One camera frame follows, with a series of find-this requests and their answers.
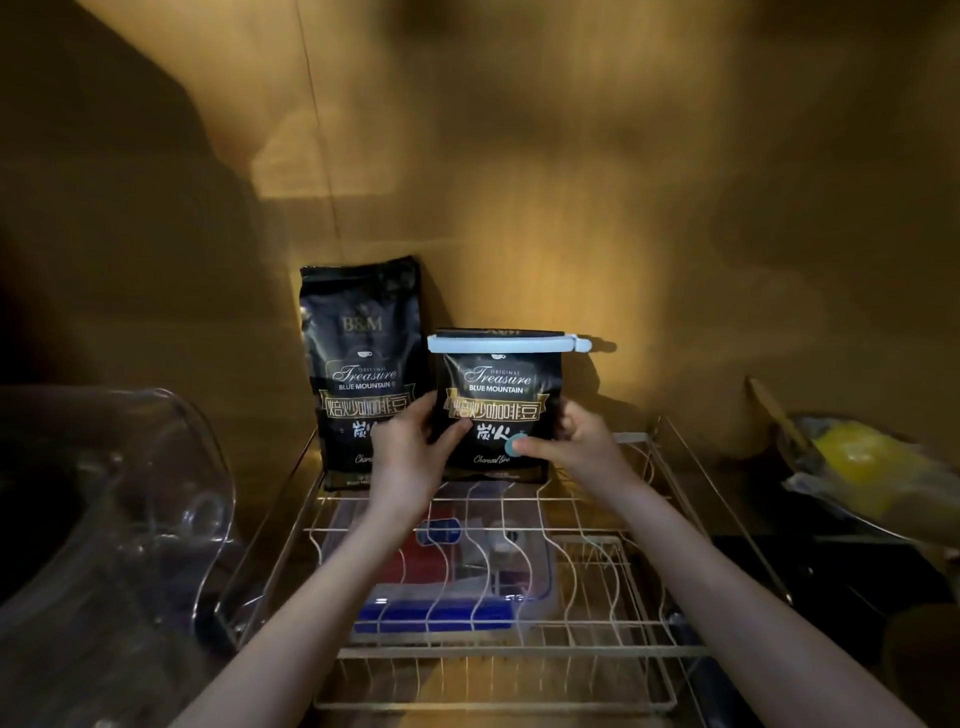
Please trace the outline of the clear plastic jug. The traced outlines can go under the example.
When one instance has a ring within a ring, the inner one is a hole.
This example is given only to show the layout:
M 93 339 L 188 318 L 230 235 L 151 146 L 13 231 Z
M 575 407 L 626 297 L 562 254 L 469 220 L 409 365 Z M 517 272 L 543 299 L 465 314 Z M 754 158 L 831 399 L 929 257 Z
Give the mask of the clear plastic jug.
M 0 728 L 167 728 L 218 666 L 197 622 L 234 509 L 180 396 L 0 385 Z

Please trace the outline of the person's right hand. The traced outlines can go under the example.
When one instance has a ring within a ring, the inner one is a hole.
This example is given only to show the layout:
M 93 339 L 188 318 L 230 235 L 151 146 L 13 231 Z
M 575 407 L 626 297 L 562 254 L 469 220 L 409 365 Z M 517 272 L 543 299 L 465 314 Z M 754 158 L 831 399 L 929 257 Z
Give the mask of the person's right hand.
M 617 511 L 626 495 L 643 482 L 621 453 L 604 419 L 575 401 L 562 398 L 553 439 L 572 443 L 567 463 L 551 463 L 563 470 L 594 499 Z

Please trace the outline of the white bag sealing clip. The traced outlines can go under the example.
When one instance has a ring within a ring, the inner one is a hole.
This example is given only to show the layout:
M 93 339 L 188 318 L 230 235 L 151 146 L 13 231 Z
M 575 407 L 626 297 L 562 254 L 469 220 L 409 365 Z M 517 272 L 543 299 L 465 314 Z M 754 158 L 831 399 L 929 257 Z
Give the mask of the white bag sealing clip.
M 588 354 L 593 342 L 576 334 L 547 336 L 450 336 L 432 334 L 427 348 L 437 355 Z

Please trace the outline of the person's left hand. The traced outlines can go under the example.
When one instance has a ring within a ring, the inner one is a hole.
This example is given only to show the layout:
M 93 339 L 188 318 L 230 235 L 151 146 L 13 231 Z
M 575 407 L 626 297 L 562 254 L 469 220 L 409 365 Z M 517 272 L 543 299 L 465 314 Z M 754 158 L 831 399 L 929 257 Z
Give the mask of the person's left hand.
M 365 521 L 399 538 L 426 514 L 443 471 L 431 471 L 429 445 L 438 435 L 430 428 L 437 401 L 431 391 L 371 431 L 372 469 Z

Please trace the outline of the wooden stick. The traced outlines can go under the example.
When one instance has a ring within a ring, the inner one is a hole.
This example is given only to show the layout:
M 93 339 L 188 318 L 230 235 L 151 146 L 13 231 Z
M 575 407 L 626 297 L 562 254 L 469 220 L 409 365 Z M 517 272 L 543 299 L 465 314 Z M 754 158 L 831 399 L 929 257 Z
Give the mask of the wooden stick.
M 772 391 L 759 378 L 751 374 L 746 376 L 746 385 L 752 397 L 779 427 L 786 439 L 800 452 L 808 452 L 812 447 L 810 439 L 787 415 L 785 407 L 782 406 Z

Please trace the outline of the blue rectangular block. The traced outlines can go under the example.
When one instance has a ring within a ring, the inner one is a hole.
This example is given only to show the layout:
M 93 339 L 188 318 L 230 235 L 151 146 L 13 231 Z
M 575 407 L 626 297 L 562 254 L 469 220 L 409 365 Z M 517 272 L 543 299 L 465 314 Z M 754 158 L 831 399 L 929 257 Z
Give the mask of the blue rectangular block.
M 399 599 L 376 597 L 360 610 L 353 630 L 358 634 L 426 634 L 508 629 L 515 604 L 499 597 Z

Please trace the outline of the tall black coffee bag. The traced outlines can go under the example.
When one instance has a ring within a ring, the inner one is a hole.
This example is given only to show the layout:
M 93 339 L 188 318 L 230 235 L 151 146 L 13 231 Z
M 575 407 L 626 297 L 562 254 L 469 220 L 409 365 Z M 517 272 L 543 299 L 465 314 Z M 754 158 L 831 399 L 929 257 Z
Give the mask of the tall black coffee bag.
M 299 269 L 301 339 L 329 492 L 368 490 L 372 429 L 428 389 L 422 272 L 412 256 Z

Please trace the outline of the person's left forearm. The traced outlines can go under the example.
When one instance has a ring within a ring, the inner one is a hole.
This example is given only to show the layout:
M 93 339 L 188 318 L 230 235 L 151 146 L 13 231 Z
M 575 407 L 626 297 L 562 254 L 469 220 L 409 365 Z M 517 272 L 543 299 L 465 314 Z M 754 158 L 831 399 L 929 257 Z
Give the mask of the person's left forearm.
M 297 728 L 424 509 L 371 502 L 329 559 L 169 728 Z

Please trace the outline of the person's right forearm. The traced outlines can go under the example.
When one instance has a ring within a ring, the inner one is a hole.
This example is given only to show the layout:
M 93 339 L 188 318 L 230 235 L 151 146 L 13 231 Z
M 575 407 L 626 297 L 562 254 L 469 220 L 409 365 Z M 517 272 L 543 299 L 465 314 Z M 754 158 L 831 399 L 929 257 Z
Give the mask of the person's right forearm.
M 766 728 L 927 728 L 638 477 L 616 483 L 606 498 Z

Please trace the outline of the clear plastic storage box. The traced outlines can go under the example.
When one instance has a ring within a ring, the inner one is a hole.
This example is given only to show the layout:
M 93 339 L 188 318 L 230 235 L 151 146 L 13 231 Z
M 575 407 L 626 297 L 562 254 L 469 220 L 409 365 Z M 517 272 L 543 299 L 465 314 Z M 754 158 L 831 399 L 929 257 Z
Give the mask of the clear plastic storage box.
M 395 562 L 400 555 L 399 548 L 372 587 L 364 605 L 375 598 L 429 601 L 499 598 L 511 600 L 514 604 L 512 625 L 501 630 L 436 634 L 373 635 L 358 634 L 352 629 L 352 644 L 421 646 L 438 645 L 444 641 L 489 642 L 521 638 L 522 633 L 536 623 L 558 614 L 556 547 L 546 537 L 533 500 L 491 496 L 477 500 L 438 500 L 417 525 L 441 516 L 455 516 L 462 523 L 462 538 L 457 545 L 451 577 L 431 584 L 402 583 L 398 580 Z

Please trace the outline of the short clipped black coffee bag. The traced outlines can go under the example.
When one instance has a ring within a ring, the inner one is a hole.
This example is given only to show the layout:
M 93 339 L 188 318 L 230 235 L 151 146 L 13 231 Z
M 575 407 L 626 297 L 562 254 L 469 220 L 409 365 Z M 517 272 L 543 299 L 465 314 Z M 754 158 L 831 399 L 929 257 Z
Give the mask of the short clipped black coffee bag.
M 440 329 L 450 336 L 547 336 L 558 331 L 506 329 Z M 561 398 L 562 353 L 431 354 L 436 366 L 437 400 L 433 434 L 456 420 L 472 420 L 472 429 L 449 457 L 446 481 L 504 481 L 543 485 L 549 478 L 546 460 L 513 452 L 523 436 L 551 439 Z

